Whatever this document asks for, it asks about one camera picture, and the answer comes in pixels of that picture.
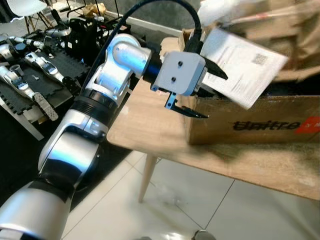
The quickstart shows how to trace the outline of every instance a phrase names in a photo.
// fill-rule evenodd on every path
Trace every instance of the silver robotic arm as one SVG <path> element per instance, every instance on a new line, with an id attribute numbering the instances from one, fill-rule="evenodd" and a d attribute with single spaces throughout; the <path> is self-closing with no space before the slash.
<path id="1" fill-rule="evenodd" d="M 63 84 L 64 76 L 44 57 L 40 57 L 35 52 L 31 51 L 25 55 L 24 60 L 27 64 L 41 69 L 49 78 Z"/>
<path id="2" fill-rule="evenodd" d="M 100 66 L 96 62 L 93 64 L 95 72 L 89 72 L 85 88 L 44 146 L 38 163 L 38 177 L 0 208 L 0 230 L 38 240 L 61 238 L 75 190 L 94 170 L 100 157 L 100 143 L 106 140 L 113 115 L 129 89 L 132 74 L 149 82 L 152 91 L 169 92 L 164 103 L 167 109 L 194 118 L 208 117 L 185 106 L 176 106 L 176 96 L 195 94 L 207 71 L 227 78 L 218 66 L 199 55 L 202 47 L 200 21 L 189 3 L 172 0 L 192 13 L 196 23 L 195 37 L 189 40 L 185 52 L 171 52 L 163 63 L 157 53 L 141 47 L 133 36 L 116 35 L 131 13 L 154 1 L 157 0 L 138 3 L 138 7 L 131 8 L 119 21 L 105 43 L 105 62 Z"/>
<path id="3" fill-rule="evenodd" d="M 42 41 L 35 41 L 32 39 L 18 37 L 18 36 L 10 36 L 10 37 L 8 37 L 8 39 L 13 44 L 25 44 L 27 46 L 37 48 L 37 49 L 45 52 L 49 56 L 49 58 L 51 58 L 51 59 L 54 57 L 52 49 L 48 45 L 45 45 L 45 43 Z"/>

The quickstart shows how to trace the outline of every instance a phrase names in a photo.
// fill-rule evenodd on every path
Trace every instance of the black cable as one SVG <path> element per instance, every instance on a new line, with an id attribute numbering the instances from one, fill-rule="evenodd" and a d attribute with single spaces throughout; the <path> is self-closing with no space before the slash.
<path id="1" fill-rule="evenodd" d="M 98 66 L 101 64 L 101 60 L 105 59 L 105 52 L 107 47 L 109 46 L 109 44 L 111 43 L 111 41 L 114 39 L 114 37 L 116 36 L 117 32 L 120 30 L 121 26 L 123 24 L 126 23 L 126 20 L 128 19 L 128 17 L 130 17 L 136 10 L 138 10 L 139 8 L 141 8 L 142 6 L 152 3 L 152 2 L 159 2 L 159 1 L 169 1 L 169 2 L 175 2 L 177 4 L 180 4 L 182 7 L 184 7 L 192 16 L 193 21 L 194 21 L 194 27 L 195 33 L 200 33 L 199 34 L 199 39 L 201 36 L 201 23 L 200 23 L 200 19 L 199 16 L 196 12 L 196 10 L 192 7 L 192 5 L 190 3 L 188 3 L 185 0 L 145 0 L 145 1 L 141 1 L 139 3 L 137 3 L 136 5 L 134 5 L 132 8 L 129 9 L 129 11 L 127 11 L 123 17 L 120 19 L 119 23 L 115 26 L 114 30 L 112 31 L 110 37 L 107 39 L 107 41 L 104 43 L 104 45 L 102 46 L 98 56 L 96 57 L 96 59 L 94 60 L 92 67 L 88 73 L 88 75 L 86 76 L 83 85 L 82 85 L 82 89 L 80 92 L 80 95 L 83 93 L 83 91 L 85 90 L 86 85 L 88 84 L 88 82 L 90 81 L 90 79 L 92 78 L 92 76 L 94 75 L 96 69 L 98 68 Z"/>
<path id="2" fill-rule="evenodd" d="M 119 18 L 120 15 L 119 15 L 119 9 L 118 9 L 117 0 L 114 0 L 114 4 L 115 4 L 115 9 L 116 9 L 116 14 L 118 14 L 118 18 Z"/>

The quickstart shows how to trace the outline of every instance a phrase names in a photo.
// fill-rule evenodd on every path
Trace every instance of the robotic arm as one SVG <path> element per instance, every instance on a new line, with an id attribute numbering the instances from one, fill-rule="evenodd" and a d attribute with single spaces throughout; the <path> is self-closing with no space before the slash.
<path id="1" fill-rule="evenodd" d="M 32 67 L 42 70 L 50 79 L 65 86 L 73 96 L 78 96 L 81 87 L 75 83 L 71 77 L 63 76 L 57 67 L 43 56 L 38 56 L 35 52 L 28 52 L 24 56 L 24 61 Z"/>
<path id="2" fill-rule="evenodd" d="M 11 66 L 10 69 L 0 66 L 0 80 L 8 84 L 23 97 L 33 101 L 50 120 L 57 120 L 58 114 L 54 108 L 40 92 L 34 92 L 31 89 L 28 83 L 24 81 L 23 75 L 24 72 L 18 64 Z"/>
<path id="3" fill-rule="evenodd" d="M 44 53 L 46 53 L 49 58 L 53 58 L 53 51 L 50 46 L 46 45 L 44 42 L 41 41 L 35 41 L 28 38 L 18 37 L 18 36 L 10 36 L 9 40 L 13 42 L 14 44 L 25 44 L 27 46 L 30 46 L 32 48 L 40 49 Z"/>
<path id="4" fill-rule="evenodd" d="M 175 2 L 188 4 L 182 0 Z M 196 46 L 199 52 L 199 45 L 194 43 L 187 46 Z M 190 108 L 175 105 L 177 94 L 189 96 L 197 92 L 208 70 L 207 60 L 199 53 L 171 52 L 162 64 L 157 53 L 142 48 L 128 34 L 114 33 L 106 46 L 105 62 L 96 67 L 44 146 L 37 179 L 17 191 L 0 208 L 0 229 L 20 232 L 34 239 L 60 239 L 75 190 L 82 179 L 94 171 L 100 157 L 100 143 L 106 139 L 112 117 L 129 89 L 132 74 L 138 78 L 143 76 L 152 91 L 170 92 L 164 105 L 167 109 L 190 117 L 207 118 Z M 221 69 L 215 67 L 215 71 L 226 78 Z"/>

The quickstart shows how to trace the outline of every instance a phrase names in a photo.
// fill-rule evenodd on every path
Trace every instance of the table leg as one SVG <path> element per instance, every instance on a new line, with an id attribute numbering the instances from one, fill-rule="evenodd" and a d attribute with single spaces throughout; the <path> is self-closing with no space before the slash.
<path id="1" fill-rule="evenodd" d="M 142 203 L 142 201 L 144 199 L 144 196 L 147 191 L 152 173 L 154 172 L 156 163 L 157 163 L 157 157 L 152 154 L 147 154 L 146 160 L 145 160 L 145 165 L 144 165 L 144 170 L 143 170 L 143 175 L 142 175 L 142 182 L 141 182 L 141 187 L 140 187 L 139 198 L 138 198 L 139 203 Z"/>
<path id="2" fill-rule="evenodd" d="M 28 19 L 26 16 L 24 17 L 24 20 L 25 20 L 26 29 L 28 30 L 28 34 L 30 34 L 29 23 L 28 23 Z"/>
<path id="3" fill-rule="evenodd" d="M 42 16 L 42 18 L 49 24 L 49 27 L 52 28 L 52 24 L 50 22 L 50 20 L 42 13 L 42 12 L 39 12 L 39 14 Z"/>
<path id="4" fill-rule="evenodd" d="M 34 23 L 32 22 L 31 16 L 29 16 L 28 18 L 29 18 L 29 23 L 31 24 L 31 27 L 32 27 L 33 31 L 35 31 L 35 30 L 36 30 L 36 29 L 35 29 L 35 25 L 34 25 Z"/>

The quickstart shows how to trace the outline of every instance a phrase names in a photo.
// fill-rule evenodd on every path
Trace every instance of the red logo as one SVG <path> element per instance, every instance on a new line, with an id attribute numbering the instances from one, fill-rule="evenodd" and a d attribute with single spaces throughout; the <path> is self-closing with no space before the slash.
<path id="1" fill-rule="evenodd" d="M 315 134 L 320 132 L 320 116 L 309 117 L 295 131 L 296 134 Z"/>

